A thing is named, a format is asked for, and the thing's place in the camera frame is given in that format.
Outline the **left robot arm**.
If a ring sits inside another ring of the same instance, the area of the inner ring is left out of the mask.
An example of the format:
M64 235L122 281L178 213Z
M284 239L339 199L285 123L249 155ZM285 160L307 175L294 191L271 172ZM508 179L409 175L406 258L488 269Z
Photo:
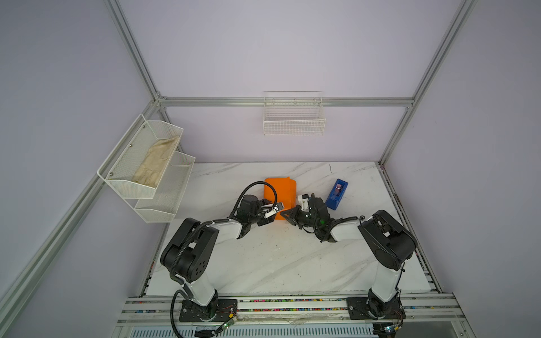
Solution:
M206 274L217 244L243 238L252 225L268 225L284 209L283 203L248 194L238 201L227 218L199 222L183 221L162 251L160 262L171 280L179 284L180 294L198 306L206 307L218 292Z

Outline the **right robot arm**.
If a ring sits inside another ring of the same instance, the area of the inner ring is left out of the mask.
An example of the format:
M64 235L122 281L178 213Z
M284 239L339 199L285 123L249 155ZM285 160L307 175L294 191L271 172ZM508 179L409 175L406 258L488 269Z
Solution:
M321 198L305 194L296 207L281 211L280 215L291 225L314 234L320 242L363 239L378 267L366 304L359 311L373 319L383 319L399 311L400 280L417 241L387 211L376 211L369 218L361 215L335 219Z

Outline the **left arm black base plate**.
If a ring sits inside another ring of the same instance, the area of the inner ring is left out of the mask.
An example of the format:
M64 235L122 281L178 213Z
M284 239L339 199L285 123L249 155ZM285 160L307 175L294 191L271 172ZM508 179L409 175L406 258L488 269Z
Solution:
M236 299L215 299L207 306L184 300L178 319L181 323L222 323L230 319L238 310Z

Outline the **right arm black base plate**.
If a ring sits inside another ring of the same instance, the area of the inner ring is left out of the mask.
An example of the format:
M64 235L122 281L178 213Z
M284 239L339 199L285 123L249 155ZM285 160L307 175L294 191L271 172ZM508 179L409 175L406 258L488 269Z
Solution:
M351 320L402 320L406 316L398 296L387 303L377 297L348 297L346 303Z

